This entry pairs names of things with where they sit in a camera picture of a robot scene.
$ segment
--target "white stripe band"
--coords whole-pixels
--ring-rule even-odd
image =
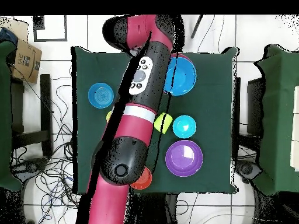
[[[143,118],[151,123],[154,123],[155,121],[155,114],[152,111],[138,106],[126,106],[126,108],[124,109],[124,115]]]

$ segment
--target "control buttons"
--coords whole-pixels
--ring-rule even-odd
[[[134,82],[142,82],[146,77],[144,71],[136,71],[134,75]]]

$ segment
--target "wire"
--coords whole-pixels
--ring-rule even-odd
[[[213,20],[212,20],[212,22],[211,22],[211,25],[210,25],[210,27],[208,28],[208,30],[207,30],[207,32],[206,32],[206,34],[205,34],[205,35],[204,35],[204,37],[203,37],[203,40],[204,40],[204,38],[206,37],[206,35],[207,35],[208,31],[210,30],[210,28],[211,28],[211,26],[212,26],[212,24],[213,24],[213,21],[214,21],[214,19],[215,19],[215,15],[214,15],[214,17],[213,17]],[[200,43],[200,45],[199,45],[199,47],[198,47],[198,49],[197,49],[197,53],[199,52],[199,48],[200,48],[200,46],[201,46],[201,44],[202,44],[203,40],[201,41],[201,43]]]
[[[219,217],[219,216],[242,216],[242,217],[247,217],[247,218],[252,218],[252,219],[255,219],[255,220],[258,220],[258,221],[265,221],[265,222],[279,222],[278,220],[264,220],[264,219],[259,219],[259,218],[255,218],[253,216],[246,216],[246,215],[236,215],[236,214],[221,214],[221,215],[217,215],[217,216],[213,216],[211,217],[210,219],[206,220],[203,224],[206,224],[209,220],[212,220],[216,217]]]
[[[71,69],[72,69],[72,65],[71,65],[71,67],[69,68],[69,75],[70,75],[70,77],[68,77],[68,78],[65,78],[65,77],[62,77],[62,78],[55,78],[55,79],[53,79],[53,78],[50,78],[51,80],[60,80],[60,79],[70,79],[70,78],[72,78],[72,73],[71,73]]]
[[[179,201],[183,201],[183,202],[186,203],[187,210],[185,210],[183,213],[176,214],[176,216],[181,216],[181,215],[185,214],[189,210],[189,205],[188,205],[188,203],[185,200],[178,200],[176,203],[178,203]]]
[[[189,219],[189,224],[190,224],[190,222],[191,222],[191,217],[192,217],[193,209],[194,209],[194,206],[195,206],[195,203],[196,203],[196,200],[197,200],[197,197],[198,197],[198,196],[199,196],[199,193],[197,193],[197,196],[196,196],[196,198],[195,198],[194,204],[193,204],[193,206],[192,206],[192,210],[191,210],[191,214],[190,214],[190,219]]]
[[[220,53],[220,48],[219,48],[219,45],[220,45],[220,38],[221,38],[221,35],[222,35],[222,30],[223,30],[223,26],[224,26],[224,16],[223,15],[223,23],[222,23],[222,28],[221,28],[221,32],[220,32],[220,36],[219,36],[219,40],[218,40],[218,52]]]
[[[27,82],[27,80],[25,79],[24,76],[23,76],[22,80],[24,80],[30,86],[30,84]],[[42,224],[44,220],[51,220],[51,219],[54,219],[54,224],[59,224],[59,221],[61,219],[59,219],[58,222],[56,221],[56,218],[55,218],[55,215],[54,215],[54,211],[53,211],[53,207],[60,207],[60,206],[64,205],[65,209],[68,210],[69,208],[77,208],[78,202],[79,202],[79,198],[77,198],[77,195],[75,195],[75,194],[72,193],[72,188],[71,188],[72,187],[72,182],[73,182],[72,175],[69,174],[69,173],[67,173],[65,171],[66,168],[67,168],[67,166],[69,166],[69,164],[72,164],[72,152],[71,152],[71,149],[70,149],[71,142],[65,142],[63,135],[64,134],[72,135],[72,131],[70,130],[70,128],[67,125],[65,125],[63,123],[63,119],[64,119],[64,117],[66,116],[66,114],[68,112],[68,106],[67,106],[67,104],[58,95],[59,88],[61,88],[63,86],[71,86],[71,85],[61,85],[56,90],[57,97],[64,103],[64,105],[67,108],[67,110],[64,113],[64,115],[62,115],[62,112],[61,112],[61,109],[59,108],[59,106],[55,102],[52,101],[52,103],[57,106],[57,108],[58,108],[58,110],[60,112],[60,123],[58,122],[58,120],[53,115],[53,111],[51,111],[47,107],[47,105],[41,100],[41,98],[38,96],[38,94],[30,86],[30,88],[35,93],[35,95],[40,99],[41,102],[43,102],[43,104],[45,105],[45,107],[52,114],[52,116],[54,117],[54,119],[56,120],[56,123],[58,124],[58,126],[60,128],[59,132],[57,134],[57,137],[56,137],[56,139],[53,142],[55,142],[58,139],[58,135],[62,135],[63,144],[59,145],[55,149],[55,151],[53,152],[53,155],[56,152],[58,152],[61,148],[63,148],[63,150],[64,150],[64,155],[63,155],[62,158],[59,159],[59,158],[52,158],[51,157],[49,159],[49,161],[51,159],[57,159],[57,161],[55,161],[55,162],[48,162],[46,164],[46,166],[49,167],[49,168],[45,169],[38,176],[35,177],[35,181],[34,182],[35,182],[37,188],[39,190],[41,190],[42,192],[45,193],[44,196],[42,197],[41,203],[40,203],[41,210],[42,210],[42,217],[38,221],[38,224]],[[15,157],[14,158],[14,159],[16,159],[17,162],[20,162],[20,160],[23,160],[20,157],[27,152],[27,148],[26,147],[24,147],[24,148],[26,149],[25,152],[23,152],[19,157]],[[49,183],[47,181],[47,178],[52,178],[52,179],[55,179],[55,180]],[[41,189],[40,186],[38,185],[38,183],[37,183],[38,179],[40,180],[40,182],[42,184],[46,185],[46,189],[45,190]],[[44,199],[46,197],[48,198],[48,200],[44,204],[43,202],[44,202]]]

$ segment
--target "cardboard box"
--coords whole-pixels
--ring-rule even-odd
[[[36,83],[39,75],[41,50],[18,39],[15,57],[15,68],[11,68],[12,76],[27,82]]]

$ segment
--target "yellow ball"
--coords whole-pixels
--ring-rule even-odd
[[[107,123],[108,123],[108,121],[109,121],[109,119],[110,119],[111,113],[112,113],[112,111],[110,111],[110,112],[107,113],[107,116],[106,116],[106,121],[107,121]]]

